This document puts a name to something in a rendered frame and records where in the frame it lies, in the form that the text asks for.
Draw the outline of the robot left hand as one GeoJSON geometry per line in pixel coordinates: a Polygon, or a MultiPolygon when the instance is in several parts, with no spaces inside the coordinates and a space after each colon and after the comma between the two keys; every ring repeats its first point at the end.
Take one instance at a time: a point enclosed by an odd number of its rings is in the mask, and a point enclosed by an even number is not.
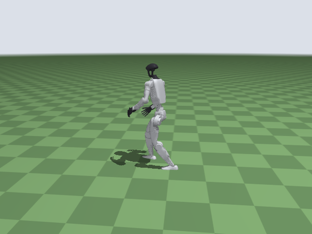
{"type": "Polygon", "coordinates": [[[132,112],[135,112],[136,110],[132,110],[132,108],[129,108],[129,110],[128,110],[128,117],[130,117],[130,114],[132,113],[132,112]]]}

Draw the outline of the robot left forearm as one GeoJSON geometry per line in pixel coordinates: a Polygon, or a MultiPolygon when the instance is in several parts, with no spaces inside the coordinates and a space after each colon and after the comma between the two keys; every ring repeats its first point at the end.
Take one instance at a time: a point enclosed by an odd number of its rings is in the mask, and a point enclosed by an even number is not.
{"type": "Polygon", "coordinates": [[[139,110],[139,108],[141,108],[144,105],[143,101],[144,98],[142,97],[141,100],[135,106],[132,107],[132,110],[139,110]]]}

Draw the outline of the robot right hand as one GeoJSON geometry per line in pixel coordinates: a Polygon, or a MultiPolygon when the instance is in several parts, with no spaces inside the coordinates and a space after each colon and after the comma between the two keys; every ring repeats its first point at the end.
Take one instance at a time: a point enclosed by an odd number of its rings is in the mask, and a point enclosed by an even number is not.
{"type": "MultiPolygon", "coordinates": [[[[151,106],[152,106],[152,105],[151,105],[151,106]]],[[[145,109],[145,108],[146,108],[145,110],[143,110],[143,111],[145,111],[145,112],[142,111],[142,112],[145,113],[145,114],[147,113],[146,115],[144,114],[145,116],[147,116],[147,115],[151,112],[151,110],[154,109],[154,108],[152,109],[151,106],[142,108],[142,109],[145,109]]],[[[142,112],[141,112],[141,113],[142,113],[142,112]]],[[[142,114],[143,114],[143,113],[142,113],[142,114]]]]}

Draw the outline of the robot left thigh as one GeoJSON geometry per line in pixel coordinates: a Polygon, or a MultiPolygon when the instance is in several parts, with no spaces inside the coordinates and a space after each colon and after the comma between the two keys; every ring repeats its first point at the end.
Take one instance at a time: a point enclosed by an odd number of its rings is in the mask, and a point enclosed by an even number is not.
{"type": "Polygon", "coordinates": [[[159,132],[158,126],[161,125],[161,122],[162,122],[162,119],[160,115],[153,117],[150,122],[150,137],[151,137],[152,144],[155,148],[156,148],[156,144],[158,143],[163,146],[163,143],[157,140],[158,132],[159,132]]]}

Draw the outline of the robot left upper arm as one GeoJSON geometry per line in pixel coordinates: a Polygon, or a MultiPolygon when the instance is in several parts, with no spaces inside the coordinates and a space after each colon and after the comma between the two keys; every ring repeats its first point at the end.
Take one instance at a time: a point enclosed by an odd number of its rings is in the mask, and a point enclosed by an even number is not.
{"type": "Polygon", "coordinates": [[[149,94],[150,94],[150,90],[153,87],[153,81],[147,81],[145,82],[145,89],[144,89],[144,104],[147,104],[149,102],[148,98],[149,98],[149,94]]]}

